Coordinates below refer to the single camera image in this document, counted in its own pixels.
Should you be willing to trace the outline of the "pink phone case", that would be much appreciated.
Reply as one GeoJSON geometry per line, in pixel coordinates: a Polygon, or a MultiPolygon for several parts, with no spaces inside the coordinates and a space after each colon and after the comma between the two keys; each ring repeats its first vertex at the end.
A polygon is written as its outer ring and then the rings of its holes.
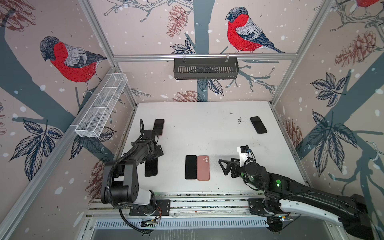
{"type": "Polygon", "coordinates": [[[199,181],[210,180],[210,159],[208,156],[197,157],[197,179],[199,181]]]}

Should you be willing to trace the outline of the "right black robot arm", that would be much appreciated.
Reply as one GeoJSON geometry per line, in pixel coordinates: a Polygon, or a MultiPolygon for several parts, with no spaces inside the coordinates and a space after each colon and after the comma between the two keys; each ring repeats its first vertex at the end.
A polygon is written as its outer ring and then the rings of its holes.
{"type": "Polygon", "coordinates": [[[365,198],[361,195],[346,197],[316,190],[288,177],[269,173],[251,160],[241,165],[238,159],[220,159],[219,165],[225,175],[240,177],[252,190],[264,193],[263,199],[248,199],[250,213],[266,218],[268,229],[273,233],[284,228],[283,218],[296,213],[332,222],[362,240],[375,238],[365,198]]]}

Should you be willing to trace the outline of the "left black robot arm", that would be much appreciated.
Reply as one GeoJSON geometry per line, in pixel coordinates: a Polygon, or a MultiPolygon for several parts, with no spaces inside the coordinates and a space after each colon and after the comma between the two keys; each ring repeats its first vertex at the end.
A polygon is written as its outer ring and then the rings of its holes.
{"type": "Polygon", "coordinates": [[[156,133],[144,130],[140,137],[131,143],[132,148],[115,161],[105,163],[101,201],[115,209],[124,207],[156,208],[154,192],[139,186],[138,165],[161,157],[162,147],[157,145],[156,133]]]}

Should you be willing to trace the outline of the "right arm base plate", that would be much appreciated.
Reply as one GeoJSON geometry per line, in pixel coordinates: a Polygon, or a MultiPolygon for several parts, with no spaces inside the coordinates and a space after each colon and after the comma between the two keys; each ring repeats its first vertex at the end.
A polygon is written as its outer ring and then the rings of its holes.
{"type": "Polygon", "coordinates": [[[270,198],[248,199],[248,204],[252,215],[273,217],[284,214],[280,208],[280,203],[270,198]]]}

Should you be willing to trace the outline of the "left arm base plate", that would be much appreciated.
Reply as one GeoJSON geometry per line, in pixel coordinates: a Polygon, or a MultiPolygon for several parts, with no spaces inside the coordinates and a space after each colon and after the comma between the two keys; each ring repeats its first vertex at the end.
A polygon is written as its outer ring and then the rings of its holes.
{"type": "Polygon", "coordinates": [[[156,200],[154,205],[139,206],[130,210],[130,217],[159,217],[170,214],[170,200],[156,200]]]}

